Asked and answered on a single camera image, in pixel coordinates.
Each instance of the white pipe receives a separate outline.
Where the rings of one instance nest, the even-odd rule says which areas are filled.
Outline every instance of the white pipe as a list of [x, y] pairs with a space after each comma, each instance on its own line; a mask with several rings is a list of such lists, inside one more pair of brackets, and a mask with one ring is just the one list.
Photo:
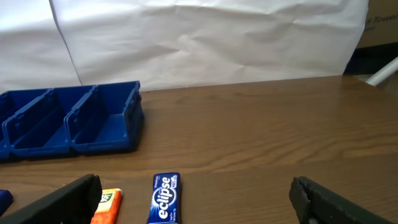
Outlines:
[[394, 72], [398, 70], [398, 57], [376, 72], [372, 77], [366, 80], [366, 83], [376, 86], [380, 82], [383, 82], [386, 78], [392, 75]]

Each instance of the bin compartment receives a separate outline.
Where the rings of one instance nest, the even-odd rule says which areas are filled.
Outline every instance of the bin compartment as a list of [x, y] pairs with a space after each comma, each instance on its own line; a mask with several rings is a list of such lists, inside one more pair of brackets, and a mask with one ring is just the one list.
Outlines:
[[71, 147], [79, 152], [134, 147], [144, 117], [139, 87], [139, 82], [94, 86], [65, 118]]
[[2, 124], [6, 147], [18, 156], [69, 153], [64, 119], [93, 86], [48, 89]]
[[[34, 98], [45, 93], [45, 91], [46, 89], [15, 90], [7, 91], [0, 95], [0, 124]], [[5, 144], [4, 133], [0, 128], [0, 158], [8, 158], [9, 156], [9, 149], [4, 147]]]

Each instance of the wooden table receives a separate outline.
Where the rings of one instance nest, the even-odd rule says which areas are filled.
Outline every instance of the wooden table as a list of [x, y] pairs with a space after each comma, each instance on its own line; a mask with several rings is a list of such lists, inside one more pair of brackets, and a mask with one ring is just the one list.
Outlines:
[[182, 175], [185, 224], [298, 223], [305, 175], [398, 222], [398, 101], [348, 77], [142, 92], [137, 151], [0, 164], [6, 214], [85, 174], [124, 192], [118, 223], [146, 222], [152, 177]]

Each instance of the orange box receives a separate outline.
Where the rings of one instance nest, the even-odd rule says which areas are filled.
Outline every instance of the orange box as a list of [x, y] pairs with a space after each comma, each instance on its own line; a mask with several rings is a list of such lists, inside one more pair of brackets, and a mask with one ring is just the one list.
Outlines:
[[106, 189], [102, 191], [102, 198], [91, 224], [115, 224], [122, 202], [123, 194], [120, 189]]

